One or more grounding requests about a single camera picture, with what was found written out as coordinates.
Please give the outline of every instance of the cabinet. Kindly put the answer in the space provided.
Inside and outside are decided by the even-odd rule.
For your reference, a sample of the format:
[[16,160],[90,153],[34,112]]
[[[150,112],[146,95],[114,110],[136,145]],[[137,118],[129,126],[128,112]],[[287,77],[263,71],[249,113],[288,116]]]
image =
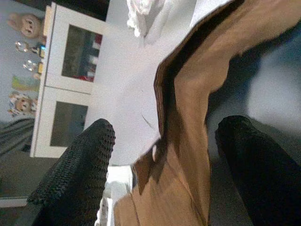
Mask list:
[[31,157],[59,158],[85,126],[104,21],[52,3]]

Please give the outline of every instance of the gray curtain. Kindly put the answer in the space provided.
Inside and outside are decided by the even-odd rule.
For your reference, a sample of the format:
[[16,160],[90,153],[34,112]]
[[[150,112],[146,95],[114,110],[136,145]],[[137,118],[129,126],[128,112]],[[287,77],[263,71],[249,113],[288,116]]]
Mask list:
[[34,119],[20,119],[0,123],[0,157],[14,150],[22,150],[31,140]]

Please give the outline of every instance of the toy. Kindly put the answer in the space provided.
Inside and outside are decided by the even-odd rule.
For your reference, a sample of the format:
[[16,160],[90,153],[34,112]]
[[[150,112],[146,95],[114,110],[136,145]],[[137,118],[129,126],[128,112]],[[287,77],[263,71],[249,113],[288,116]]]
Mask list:
[[18,115],[35,116],[37,99],[31,99],[29,96],[15,91],[9,95],[9,99],[10,109],[8,112],[11,113],[12,117]]
[[45,37],[43,37],[44,20],[39,19],[34,14],[11,13],[7,24],[14,30],[20,31],[26,38],[38,38],[43,44],[46,42]]

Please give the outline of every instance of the plush toy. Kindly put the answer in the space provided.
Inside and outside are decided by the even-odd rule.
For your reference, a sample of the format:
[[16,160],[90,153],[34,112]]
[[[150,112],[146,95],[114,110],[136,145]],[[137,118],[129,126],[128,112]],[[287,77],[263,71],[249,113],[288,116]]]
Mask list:
[[20,31],[26,38],[38,38],[40,42],[45,43],[45,38],[43,37],[44,21],[34,14],[11,13],[7,24],[14,30]]
[[37,110],[37,99],[31,99],[29,96],[20,94],[18,92],[12,92],[9,95],[10,109],[9,113],[13,117],[18,115],[35,116]]

